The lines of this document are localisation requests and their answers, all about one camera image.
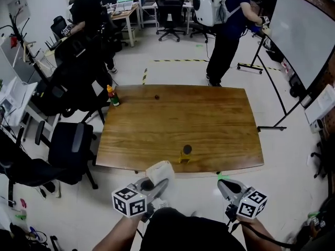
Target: white backpack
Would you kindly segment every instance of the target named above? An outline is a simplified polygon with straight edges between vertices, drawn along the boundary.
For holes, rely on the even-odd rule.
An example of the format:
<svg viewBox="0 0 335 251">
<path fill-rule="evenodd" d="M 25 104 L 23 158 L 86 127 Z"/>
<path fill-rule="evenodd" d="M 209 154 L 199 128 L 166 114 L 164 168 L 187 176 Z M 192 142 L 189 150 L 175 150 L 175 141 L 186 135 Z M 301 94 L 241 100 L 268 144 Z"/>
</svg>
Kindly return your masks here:
<svg viewBox="0 0 335 251">
<path fill-rule="evenodd" d="M 214 0 L 213 4 L 216 9 L 215 24 L 226 23 L 229 17 L 241 8 L 241 6 L 238 6 L 232 12 L 229 12 L 227 10 L 226 0 Z"/>
</svg>

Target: yellow object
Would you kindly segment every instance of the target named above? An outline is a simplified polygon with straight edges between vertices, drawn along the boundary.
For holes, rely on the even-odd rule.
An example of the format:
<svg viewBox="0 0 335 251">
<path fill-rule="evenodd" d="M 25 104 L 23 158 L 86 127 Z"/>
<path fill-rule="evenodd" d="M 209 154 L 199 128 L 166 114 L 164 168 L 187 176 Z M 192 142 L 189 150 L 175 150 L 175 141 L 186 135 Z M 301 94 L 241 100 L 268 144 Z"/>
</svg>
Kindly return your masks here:
<svg viewBox="0 0 335 251">
<path fill-rule="evenodd" d="M 107 85 L 107 92 L 108 93 L 113 92 L 113 88 L 110 85 Z"/>
<path fill-rule="evenodd" d="M 191 159 L 192 147 L 190 145 L 185 145 L 182 151 L 180 152 L 179 163 L 188 164 Z"/>
</svg>

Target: yellow black tape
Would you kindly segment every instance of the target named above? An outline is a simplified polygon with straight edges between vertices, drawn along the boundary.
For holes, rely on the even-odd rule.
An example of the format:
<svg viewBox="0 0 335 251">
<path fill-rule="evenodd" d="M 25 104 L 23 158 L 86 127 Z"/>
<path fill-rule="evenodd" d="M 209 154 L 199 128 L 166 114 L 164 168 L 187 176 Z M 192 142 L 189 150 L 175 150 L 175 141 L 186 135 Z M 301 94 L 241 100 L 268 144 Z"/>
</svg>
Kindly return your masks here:
<svg viewBox="0 0 335 251">
<path fill-rule="evenodd" d="M 142 79 L 142 85 L 145 85 L 145 84 L 146 84 L 147 72 L 148 72 L 148 69 L 145 69 L 145 70 L 144 70 L 144 76 L 143 76 L 143 79 Z"/>
<path fill-rule="evenodd" d="M 164 61 L 167 61 L 167 62 L 171 62 L 171 61 L 203 61 L 203 62 L 207 62 L 206 60 L 154 60 L 154 62 L 164 62 Z"/>
<path fill-rule="evenodd" d="M 240 64 L 242 65 L 247 65 L 247 66 L 251 66 L 251 64 L 246 64 L 246 63 L 242 63 L 242 62 L 239 62 Z M 257 68 L 264 68 L 263 66 L 259 66 L 259 65 L 253 65 L 254 67 L 257 67 Z M 275 69 L 275 68 L 270 68 L 270 67 L 266 67 L 267 69 L 270 69 L 270 70 L 275 70 L 275 71 L 280 71 L 279 69 Z"/>
</svg>

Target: desk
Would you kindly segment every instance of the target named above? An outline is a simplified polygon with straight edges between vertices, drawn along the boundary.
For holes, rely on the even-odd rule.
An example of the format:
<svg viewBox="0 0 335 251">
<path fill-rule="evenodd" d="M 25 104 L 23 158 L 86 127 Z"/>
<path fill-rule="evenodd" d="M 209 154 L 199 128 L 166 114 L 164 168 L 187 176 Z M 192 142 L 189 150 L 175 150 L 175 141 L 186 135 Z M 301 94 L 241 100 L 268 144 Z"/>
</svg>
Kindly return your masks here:
<svg viewBox="0 0 335 251">
<path fill-rule="evenodd" d="M 138 22 L 138 29 L 141 30 L 141 18 L 140 18 L 140 9 L 139 9 L 139 5 L 138 3 L 133 3 L 131 10 L 129 11 L 124 11 L 121 13 L 121 15 L 118 16 L 114 16 L 114 12 L 111 14 L 111 19 L 112 20 L 117 20 L 117 19 L 126 19 L 127 22 L 127 29 L 128 29 L 128 33 L 129 33 L 129 41 L 130 41 L 130 45 L 133 48 L 134 47 L 134 39 L 132 37 L 132 32 L 131 32 L 131 25 L 130 25 L 130 19 L 129 16 L 131 15 L 131 13 L 133 13 L 136 10 L 136 14 L 137 14 L 137 22 Z"/>
<path fill-rule="evenodd" d="M 33 84 L 29 84 L 27 86 L 27 91 L 25 94 L 25 97 L 23 98 L 23 102 L 20 108 L 15 109 L 9 116 L 5 117 L 6 121 L 8 123 L 9 126 L 11 127 L 18 127 L 22 121 L 22 118 L 24 116 L 24 113 L 27 112 L 32 118 L 34 118 L 38 123 L 40 123 L 41 121 L 44 121 L 44 119 L 42 117 L 40 117 L 29 105 L 29 101 L 35 91 L 37 87 L 37 83 L 33 83 Z M 50 124 L 48 124 L 46 122 L 46 124 L 44 125 L 44 128 L 46 128 L 47 130 L 50 131 L 50 135 L 49 135 L 49 140 L 51 140 L 52 138 L 52 133 L 53 130 L 55 128 L 55 126 L 57 125 L 58 122 L 58 118 L 59 118 L 60 114 L 56 115 L 55 120 L 53 125 L 51 126 Z M 29 125 L 29 123 L 27 124 L 21 124 L 23 127 L 25 127 L 26 131 L 25 134 L 27 133 L 27 127 Z"/>
<path fill-rule="evenodd" d="M 155 20 L 156 20 L 156 30 L 158 30 L 158 21 L 157 21 L 157 14 L 156 14 L 156 9 L 158 8 L 157 7 L 157 4 L 156 2 L 153 3 L 151 6 L 143 6 L 142 7 L 143 9 L 149 9 L 149 8 L 153 8 L 154 11 L 155 11 Z M 191 9 L 193 8 L 193 5 L 191 2 L 185 2 L 184 5 L 183 5 L 183 8 L 186 8 L 187 9 L 187 32 L 186 34 L 188 34 L 188 30 L 189 30 L 189 16 L 191 15 Z"/>
<path fill-rule="evenodd" d="M 97 165 L 145 171 L 168 160 L 177 173 L 196 173 L 264 164 L 244 89 L 132 85 L 116 91 L 121 104 L 109 108 Z M 187 144 L 191 160 L 179 164 Z"/>
</svg>

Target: floor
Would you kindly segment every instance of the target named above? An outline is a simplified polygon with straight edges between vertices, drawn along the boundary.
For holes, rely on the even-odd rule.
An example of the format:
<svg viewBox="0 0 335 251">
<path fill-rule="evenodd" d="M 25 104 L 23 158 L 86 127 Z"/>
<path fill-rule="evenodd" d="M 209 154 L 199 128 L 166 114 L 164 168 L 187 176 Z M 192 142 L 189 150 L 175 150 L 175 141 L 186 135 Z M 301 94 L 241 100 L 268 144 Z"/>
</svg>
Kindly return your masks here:
<svg viewBox="0 0 335 251">
<path fill-rule="evenodd" d="M 251 62 L 258 41 L 250 33 L 241 39 L 232 68 L 223 77 L 222 85 L 244 88 L 256 124 L 270 126 L 283 116 L 283 111 L 268 76 L 265 73 L 260 75 L 257 72 L 236 69 L 238 62 Z M 213 48 L 214 39 L 209 39 L 208 55 Z M 278 63 L 270 60 L 264 49 L 260 56 L 266 66 L 280 68 Z M 207 60 L 204 38 L 199 35 L 192 39 L 181 36 L 177 43 L 172 36 L 168 36 L 159 42 L 155 29 L 147 28 L 138 37 L 134 48 L 127 47 L 116 54 L 115 61 L 119 72 L 115 81 L 119 85 L 142 84 L 143 73 L 147 69 L 146 84 L 206 85 L 206 62 L 154 61 L 169 59 Z M 289 95 L 289 86 L 283 73 L 269 71 L 286 109 L 289 109 L 296 100 Z M 76 112 L 62 121 L 79 122 L 84 115 L 83 112 Z M 99 136 L 103 128 L 99 117 L 93 116 L 88 123 L 94 126 L 95 133 Z M 303 108 L 298 106 L 282 125 L 288 128 L 282 132 L 259 133 L 264 156 L 263 166 L 222 172 L 223 175 L 242 181 L 268 195 L 267 206 L 259 219 L 279 241 L 283 241 L 289 233 L 297 232 L 307 214 L 317 210 L 327 197 L 327 180 L 313 179 L 317 161 L 310 158 L 309 154 L 316 149 L 318 135 L 311 133 Z M 32 123 L 24 147 L 31 157 L 46 159 L 48 149 L 43 144 L 34 144 L 36 127 L 37 124 Z M 143 173 L 135 175 L 134 172 L 99 166 L 91 170 L 99 185 L 98 190 L 92 190 L 84 176 L 74 186 L 62 183 L 61 199 L 48 195 L 44 201 L 34 188 L 15 185 L 15 200 L 20 202 L 19 199 L 23 198 L 27 203 L 27 225 L 47 235 L 56 235 L 63 250 L 92 250 L 121 218 L 113 209 L 111 192 L 144 176 Z M 7 183 L 7 178 L 1 175 L 1 196 L 7 197 Z M 227 202 L 217 189 L 215 173 L 176 174 L 176 187 L 172 207 L 185 215 L 197 210 L 205 218 L 228 221 L 224 215 Z M 144 232 L 145 228 L 140 223 L 139 230 Z M 244 244 L 241 228 L 233 235 Z M 137 235 L 132 250 L 139 250 L 140 244 L 141 238 Z"/>
</svg>

